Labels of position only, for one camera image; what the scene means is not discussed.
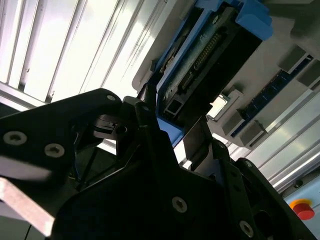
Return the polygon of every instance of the blue connector strip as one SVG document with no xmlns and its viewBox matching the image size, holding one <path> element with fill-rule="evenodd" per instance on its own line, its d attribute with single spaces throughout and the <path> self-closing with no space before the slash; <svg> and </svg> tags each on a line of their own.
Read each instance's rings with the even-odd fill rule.
<svg viewBox="0 0 320 240">
<path fill-rule="evenodd" d="M 239 10 L 235 19 L 237 24 L 263 41 L 272 36 L 272 19 L 269 16 L 269 9 L 258 0 L 198 0 L 195 6 L 216 12 L 223 2 Z"/>
<path fill-rule="evenodd" d="M 312 59 L 314 58 L 308 55 L 291 74 L 280 70 L 245 109 L 240 111 L 244 122 L 231 134 L 231 137 L 234 138 Z"/>
<path fill-rule="evenodd" d="M 192 28 L 191 32 L 189 33 L 188 37 L 182 44 L 179 52 L 175 56 L 170 68 L 165 72 L 163 77 L 161 78 L 160 82 L 157 84 L 157 92 L 160 93 L 161 89 L 163 89 L 166 84 L 168 84 L 169 79 L 173 72 L 175 71 L 176 67 L 179 65 L 180 61 L 188 51 L 189 47 L 191 44 L 194 42 L 194 40 L 197 38 L 200 30 L 206 23 L 208 17 L 210 16 L 211 11 L 209 10 L 204 10 L 202 14 L 200 15 L 199 19 L 195 23 L 194 27 Z M 156 112 L 159 112 L 159 104 L 156 105 Z M 158 123 L 160 126 L 160 129 L 167 132 L 169 134 L 170 140 L 172 145 L 175 147 L 179 141 L 184 137 L 184 132 L 181 128 L 174 126 L 172 123 L 168 122 L 167 120 L 160 118 L 158 116 Z"/>
</svg>

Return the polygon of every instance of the red emergency stop button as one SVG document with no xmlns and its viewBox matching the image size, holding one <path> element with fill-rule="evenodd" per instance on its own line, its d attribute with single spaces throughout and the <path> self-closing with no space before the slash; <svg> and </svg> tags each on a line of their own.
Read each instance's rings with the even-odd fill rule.
<svg viewBox="0 0 320 240">
<path fill-rule="evenodd" d="M 311 204 L 309 199 L 297 199 L 291 202 L 290 207 L 301 220 L 310 220 L 315 215 L 315 212 L 310 207 Z"/>
<path fill-rule="evenodd" d="M 315 212 L 308 203 L 299 203 L 293 207 L 293 211 L 298 215 L 301 220 L 312 219 Z"/>
</svg>

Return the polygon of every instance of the blue plastic housing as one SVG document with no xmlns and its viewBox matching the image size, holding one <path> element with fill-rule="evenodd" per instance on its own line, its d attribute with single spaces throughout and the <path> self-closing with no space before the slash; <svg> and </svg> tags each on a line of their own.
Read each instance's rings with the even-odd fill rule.
<svg viewBox="0 0 320 240">
<path fill-rule="evenodd" d="M 262 3 L 257 0 L 244 0 L 241 2 L 237 0 L 226 0 L 225 2 L 239 10 L 239 14 L 235 20 L 236 23 L 238 23 L 240 26 L 247 29 L 249 32 L 256 35 L 263 41 L 271 37 L 271 35 L 273 34 L 273 29 L 271 27 L 272 19 L 268 15 L 269 10 Z M 187 36 L 186 40 L 182 44 L 181 48 L 179 49 L 178 53 L 176 54 L 175 58 L 173 59 L 169 69 L 165 72 L 159 83 L 157 83 L 157 103 L 159 102 L 159 96 L 161 96 L 162 90 L 169 83 L 169 79 L 171 78 L 175 69 L 183 59 L 184 55 L 186 54 L 194 40 L 197 38 L 202 27 L 207 22 L 210 14 L 212 12 L 216 12 L 222 3 L 223 0 L 198 0 L 195 3 L 195 7 L 201 8 L 203 9 L 203 11 L 194 27 L 190 31 L 189 35 Z M 181 24 L 168 48 L 157 62 L 155 71 L 158 71 L 160 69 L 185 23 L 186 21 Z M 159 116 L 159 104 L 157 104 L 156 106 L 156 113 L 158 115 L 160 128 L 169 134 L 172 145 L 176 146 L 185 135 L 183 129 L 173 125 L 172 123 Z"/>
</svg>

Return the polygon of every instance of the white panel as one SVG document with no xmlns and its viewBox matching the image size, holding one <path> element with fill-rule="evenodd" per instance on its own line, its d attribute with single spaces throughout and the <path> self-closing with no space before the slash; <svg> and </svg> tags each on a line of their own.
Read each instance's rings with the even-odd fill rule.
<svg viewBox="0 0 320 240">
<path fill-rule="evenodd" d="M 185 169 L 190 170 L 191 165 L 192 165 L 192 161 L 187 160 L 187 161 L 182 165 L 182 167 L 185 168 Z"/>
<path fill-rule="evenodd" d="M 35 99 L 13 87 L 0 82 L 0 103 L 8 105 L 19 111 L 40 107 L 45 103 Z"/>
<path fill-rule="evenodd" d="M 319 136 L 320 121 L 315 123 L 284 150 L 268 161 L 260 168 L 260 171 L 267 179 L 274 177 L 280 170 L 296 161 L 300 155 L 309 151 L 310 146 L 318 141 Z"/>
<path fill-rule="evenodd" d="M 106 76 L 104 88 L 111 90 L 117 94 L 121 99 L 125 96 L 136 96 L 137 91 L 132 87 L 132 79 L 124 79 L 124 74 L 128 69 L 128 63 L 130 63 L 130 57 L 132 56 L 135 46 L 139 46 L 139 39 L 141 34 L 147 34 L 149 29 L 145 26 L 151 16 L 158 0 L 144 1 L 141 6 L 133 28 L 121 50 L 114 66 L 110 73 Z"/>
<path fill-rule="evenodd" d="M 173 149 L 176 160 L 178 163 L 181 163 L 183 160 L 186 159 L 186 151 L 185 151 L 185 145 L 184 141 L 180 141 L 175 148 Z"/>
<path fill-rule="evenodd" d="M 39 0 L 27 0 L 25 2 L 14 60 L 12 63 L 12 70 L 9 78 L 9 85 L 14 88 L 18 88 L 20 77 L 23 72 L 23 66 L 25 63 L 38 3 Z"/>
<path fill-rule="evenodd" d="M 228 146 L 229 154 L 232 154 L 234 151 L 236 151 L 239 148 L 238 145 L 231 143 L 230 146 Z"/>
<path fill-rule="evenodd" d="M 105 140 L 103 140 L 103 142 L 100 143 L 97 147 L 100 148 L 100 149 L 102 149 L 102 150 L 104 150 L 104 151 L 107 151 L 107 152 L 109 152 L 109 153 L 111 153 L 111 154 L 113 154 L 113 155 L 117 155 L 116 148 L 113 147 L 113 145 L 110 144 L 110 143 L 115 144 L 116 141 L 106 140 L 106 139 L 105 139 Z"/>
<path fill-rule="evenodd" d="M 122 0 L 122 2 L 117 12 L 114 13 L 110 26 L 106 29 L 105 37 L 102 39 L 101 46 L 92 62 L 81 92 L 102 87 L 106 74 L 122 45 L 123 38 L 126 37 L 131 18 L 140 1 Z"/>
<path fill-rule="evenodd" d="M 130 21 L 138 1 L 129 1 L 128 4 L 131 7 L 123 17 L 129 18 Z M 89 0 L 87 2 L 77 32 L 58 70 L 52 101 L 71 97 L 80 92 L 116 3 L 116 0 Z"/>
<path fill-rule="evenodd" d="M 210 109 L 210 111 L 208 112 L 208 115 L 211 118 L 215 118 L 220 112 L 221 110 L 225 107 L 225 105 L 227 105 L 228 101 L 226 99 L 224 99 L 224 97 L 220 94 L 213 103 L 210 103 L 212 108 Z"/>
<path fill-rule="evenodd" d="M 276 128 L 278 125 L 281 125 L 281 122 L 286 118 L 291 112 L 298 107 L 299 104 L 303 102 L 310 94 L 312 94 L 313 91 L 308 89 L 305 91 L 294 103 L 288 107 L 280 116 L 278 116 L 265 130 L 269 133 L 274 128 Z"/>
<path fill-rule="evenodd" d="M 295 138 L 305 126 L 320 113 L 320 94 L 315 96 L 306 106 L 301 108 L 286 123 L 277 129 L 267 140 L 248 155 L 257 167 L 269 161 L 275 153 L 280 152 L 287 142 Z"/>
<path fill-rule="evenodd" d="M 219 136 L 218 134 L 212 133 L 212 137 L 219 140 L 220 142 L 227 144 L 229 141 L 227 139 L 224 139 L 222 136 Z"/>
<path fill-rule="evenodd" d="M 133 80 L 137 77 L 137 72 L 140 69 L 140 66 L 143 64 L 148 52 L 150 51 L 152 45 L 155 42 L 156 37 L 158 36 L 161 28 L 163 27 L 165 21 L 167 20 L 169 14 L 172 12 L 177 0 L 168 0 L 168 1 L 158 1 L 156 9 L 152 14 L 154 16 L 154 21 L 148 26 L 148 31 L 145 33 L 143 39 L 139 42 L 139 46 L 136 49 L 136 53 L 131 58 L 130 65 L 126 70 L 124 76 L 122 77 L 121 81 L 129 82 L 129 80 Z"/>
<path fill-rule="evenodd" d="M 308 170 L 312 170 L 314 166 L 317 166 L 316 162 L 319 162 L 319 156 L 320 144 L 283 171 L 279 172 L 274 178 L 270 178 L 269 182 L 277 190 L 288 186 L 288 183 L 292 183 L 293 180 L 304 175 Z"/>
<path fill-rule="evenodd" d="M 237 161 L 239 158 L 246 158 L 250 152 L 251 151 L 248 148 L 239 146 L 236 150 L 230 152 L 230 157 Z"/>
<path fill-rule="evenodd" d="M 24 76 L 24 92 L 41 101 L 46 99 L 76 3 L 77 0 L 48 0 L 41 6 L 43 19 L 36 23 L 41 26 Z"/>
<path fill-rule="evenodd" d="M 0 81 L 3 83 L 8 81 L 23 5 L 24 1 L 22 0 L 0 1 L 2 12 L 0 25 Z"/>
</svg>

